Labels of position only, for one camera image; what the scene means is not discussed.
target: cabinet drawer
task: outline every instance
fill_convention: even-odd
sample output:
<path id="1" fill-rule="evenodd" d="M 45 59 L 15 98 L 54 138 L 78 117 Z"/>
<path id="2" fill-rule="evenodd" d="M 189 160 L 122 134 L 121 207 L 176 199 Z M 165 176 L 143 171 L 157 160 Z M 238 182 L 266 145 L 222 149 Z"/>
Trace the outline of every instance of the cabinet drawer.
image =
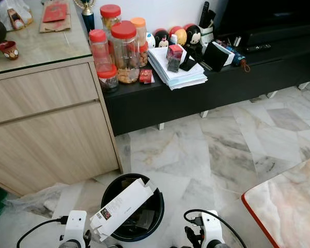
<path id="1" fill-rule="evenodd" d="M 25 195 L 118 169 L 101 104 L 0 125 L 0 183 Z"/>
<path id="2" fill-rule="evenodd" d="M 0 80 L 0 122 L 98 98 L 88 64 Z"/>

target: red cup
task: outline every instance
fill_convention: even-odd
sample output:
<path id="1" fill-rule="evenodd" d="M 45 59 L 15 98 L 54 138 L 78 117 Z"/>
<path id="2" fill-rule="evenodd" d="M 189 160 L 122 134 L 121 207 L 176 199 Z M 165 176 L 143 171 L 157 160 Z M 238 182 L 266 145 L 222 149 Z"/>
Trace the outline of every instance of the red cup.
<path id="1" fill-rule="evenodd" d="M 16 48 L 15 41 L 4 41 L 0 43 L 0 51 L 6 58 L 11 60 L 17 59 L 19 57 L 19 51 Z"/>

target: table edge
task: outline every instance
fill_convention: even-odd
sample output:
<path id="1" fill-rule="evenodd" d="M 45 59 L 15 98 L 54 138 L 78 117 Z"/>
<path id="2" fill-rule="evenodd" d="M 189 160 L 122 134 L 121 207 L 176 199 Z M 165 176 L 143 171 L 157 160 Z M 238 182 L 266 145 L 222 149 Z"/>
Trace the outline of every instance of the table edge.
<path id="1" fill-rule="evenodd" d="M 248 210 L 248 212 L 251 214 L 251 216 L 254 218 L 254 220 L 257 222 L 258 226 L 262 229 L 262 231 L 264 232 L 264 234 L 267 236 L 267 238 L 270 240 L 271 244 L 273 245 L 273 247 L 275 248 L 280 248 L 280 246 L 275 242 L 274 238 L 271 236 L 271 234 L 268 232 L 268 230 L 265 228 L 265 226 L 263 225 L 262 221 L 257 217 L 256 213 L 253 211 L 253 209 L 251 208 L 251 206 L 249 206 L 247 200 L 245 199 L 245 194 L 247 193 L 243 193 L 241 195 L 241 200 L 244 204 L 244 206 L 246 207 L 246 209 Z"/>

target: trophy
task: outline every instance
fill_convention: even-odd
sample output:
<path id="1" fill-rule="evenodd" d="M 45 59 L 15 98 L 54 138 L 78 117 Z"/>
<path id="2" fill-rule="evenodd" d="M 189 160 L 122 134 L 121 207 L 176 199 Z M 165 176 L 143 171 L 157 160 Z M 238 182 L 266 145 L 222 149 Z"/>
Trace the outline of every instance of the trophy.
<path id="1" fill-rule="evenodd" d="M 82 12 L 82 17 L 89 33 L 92 29 L 94 29 L 94 13 L 92 11 L 92 7 L 95 5 L 96 0 L 74 0 L 78 7 L 80 7 Z"/>

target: wire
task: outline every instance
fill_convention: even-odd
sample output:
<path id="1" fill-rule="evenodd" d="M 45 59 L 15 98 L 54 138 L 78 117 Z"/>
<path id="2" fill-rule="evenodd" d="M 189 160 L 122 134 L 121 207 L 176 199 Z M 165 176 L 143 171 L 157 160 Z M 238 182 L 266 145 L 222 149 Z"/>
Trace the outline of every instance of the wire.
<path id="1" fill-rule="evenodd" d="M 239 239 L 240 243 L 242 244 L 243 248 L 247 248 L 247 246 L 245 245 L 245 243 L 243 242 L 243 240 L 241 239 L 241 237 L 238 235 L 238 233 L 225 221 L 223 220 L 222 218 L 220 218 L 219 216 L 209 212 L 209 211 L 206 211 L 206 210 L 203 210 L 203 209 L 191 209 L 191 210 L 188 210 L 186 213 L 184 213 L 184 219 L 186 221 L 188 221 L 189 223 L 193 223 L 193 220 L 189 220 L 187 219 L 186 215 L 189 214 L 189 213 L 192 213 L 192 212 L 203 212 L 203 213 L 207 213 L 213 217 L 215 217 L 216 219 L 220 220 L 225 226 L 228 227 L 228 229 L 231 230 L 232 233 L 234 233 L 234 235 Z"/>
<path id="2" fill-rule="evenodd" d="M 61 222 L 61 224 L 66 224 L 67 223 L 67 220 L 68 220 L 68 216 L 62 216 L 61 218 L 58 218 L 58 219 L 54 219 L 54 220 L 49 220 L 49 221 L 45 221 L 43 223 L 40 223 L 39 225 L 35 226 L 34 228 L 32 228 L 31 230 L 29 230 L 26 234 L 24 234 L 17 242 L 17 245 L 16 247 L 17 248 L 20 248 L 20 244 L 22 242 L 22 240 L 28 236 L 31 232 L 33 232 L 34 230 L 36 230 L 38 227 L 40 226 L 43 226 L 45 224 L 48 224 L 48 223 L 51 223 L 51 222 Z"/>

